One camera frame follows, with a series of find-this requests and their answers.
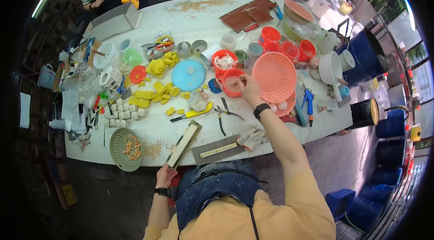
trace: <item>green basket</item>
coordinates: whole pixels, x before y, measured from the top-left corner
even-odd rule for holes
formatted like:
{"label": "green basket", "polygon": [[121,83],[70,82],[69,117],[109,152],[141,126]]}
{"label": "green basket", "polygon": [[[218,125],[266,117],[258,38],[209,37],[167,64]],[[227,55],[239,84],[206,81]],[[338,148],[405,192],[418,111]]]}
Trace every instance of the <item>green basket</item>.
{"label": "green basket", "polygon": [[[121,150],[125,150],[125,137],[128,135],[134,135],[140,142],[140,152],[142,155],[138,158],[138,160],[130,160],[127,155],[123,154]],[[143,159],[143,143],[140,137],[131,129],[128,128],[119,128],[117,129],[110,138],[110,155],[116,166],[126,172],[133,172],[140,167]]]}

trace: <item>cutting pliers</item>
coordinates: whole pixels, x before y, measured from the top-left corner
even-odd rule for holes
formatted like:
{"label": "cutting pliers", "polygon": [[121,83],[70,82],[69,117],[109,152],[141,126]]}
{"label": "cutting pliers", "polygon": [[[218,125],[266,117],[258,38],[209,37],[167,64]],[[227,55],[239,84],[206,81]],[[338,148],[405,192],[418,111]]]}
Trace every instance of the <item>cutting pliers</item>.
{"label": "cutting pliers", "polygon": [[223,130],[223,125],[221,124],[221,115],[220,114],[221,113],[226,113],[228,115],[234,115],[234,116],[240,118],[243,121],[244,121],[244,118],[241,117],[239,114],[229,112],[228,111],[229,109],[228,109],[227,104],[226,104],[226,100],[224,98],[221,98],[221,100],[223,102],[223,106],[224,106],[225,110],[222,110],[219,106],[217,106],[217,109],[215,109],[215,111],[218,113],[218,121],[219,121],[219,124],[220,124],[220,130],[223,133],[223,135],[226,136],[226,133]]}

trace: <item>blue barrel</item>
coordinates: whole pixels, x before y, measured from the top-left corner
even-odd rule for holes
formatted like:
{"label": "blue barrel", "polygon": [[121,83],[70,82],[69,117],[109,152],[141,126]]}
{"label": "blue barrel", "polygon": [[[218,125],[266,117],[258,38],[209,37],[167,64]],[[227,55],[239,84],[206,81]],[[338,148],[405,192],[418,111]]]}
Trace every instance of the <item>blue barrel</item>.
{"label": "blue barrel", "polygon": [[362,231],[369,231],[377,223],[384,205],[355,196],[351,203],[348,219]]}
{"label": "blue barrel", "polygon": [[375,149],[375,163],[383,167],[402,167],[404,157],[404,139],[379,141]]}
{"label": "blue barrel", "polygon": [[372,173],[371,182],[376,184],[398,185],[402,176],[402,168],[377,167]]}
{"label": "blue barrel", "polygon": [[[347,46],[348,44],[342,45],[336,50],[336,53],[341,54],[347,49]],[[371,31],[364,29],[350,39],[348,51],[355,61],[355,67],[343,73],[350,89],[386,72],[387,60],[384,59],[383,62],[380,62],[377,58],[377,55],[384,57],[383,49]]]}
{"label": "blue barrel", "polygon": [[395,187],[395,185],[365,183],[359,192],[359,197],[386,205]]}
{"label": "blue barrel", "polygon": [[375,127],[377,138],[385,139],[405,135],[405,113],[404,110],[388,111],[387,119],[380,120]]}

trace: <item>blue plate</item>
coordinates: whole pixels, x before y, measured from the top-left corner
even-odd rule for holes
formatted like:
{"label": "blue plate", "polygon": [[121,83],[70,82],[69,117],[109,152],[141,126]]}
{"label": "blue plate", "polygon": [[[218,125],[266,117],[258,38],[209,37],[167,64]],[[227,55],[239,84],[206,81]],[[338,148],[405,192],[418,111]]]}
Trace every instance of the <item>blue plate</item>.
{"label": "blue plate", "polygon": [[175,66],[172,72],[172,83],[183,92],[200,88],[205,81],[206,71],[202,63],[185,60]]}

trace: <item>yellow utility knife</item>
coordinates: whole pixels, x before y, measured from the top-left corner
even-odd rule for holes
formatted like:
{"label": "yellow utility knife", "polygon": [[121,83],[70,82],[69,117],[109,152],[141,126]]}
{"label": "yellow utility knife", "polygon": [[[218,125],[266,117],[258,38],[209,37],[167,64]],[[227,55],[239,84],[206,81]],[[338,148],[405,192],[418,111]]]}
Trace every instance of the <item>yellow utility knife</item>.
{"label": "yellow utility knife", "polygon": [[179,117],[177,117],[177,118],[173,118],[173,119],[171,119],[170,121],[171,121],[171,122],[177,122],[178,120],[182,120],[182,119],[186,119],[186,118],[193,118],[193,117],[195,117],[195,116],[198,116],[198,115],[202,115],[202,114],[208,113],[212,108],[213,108],[213,102],[209,102],[209,103],[207,104],[207,107],[206,107],[205,110],[203,110],[203,111],[196,112],[196,111],[192,110],[192,111],[189,111],[189,112],[183,114],[182,116],[179,116]]}

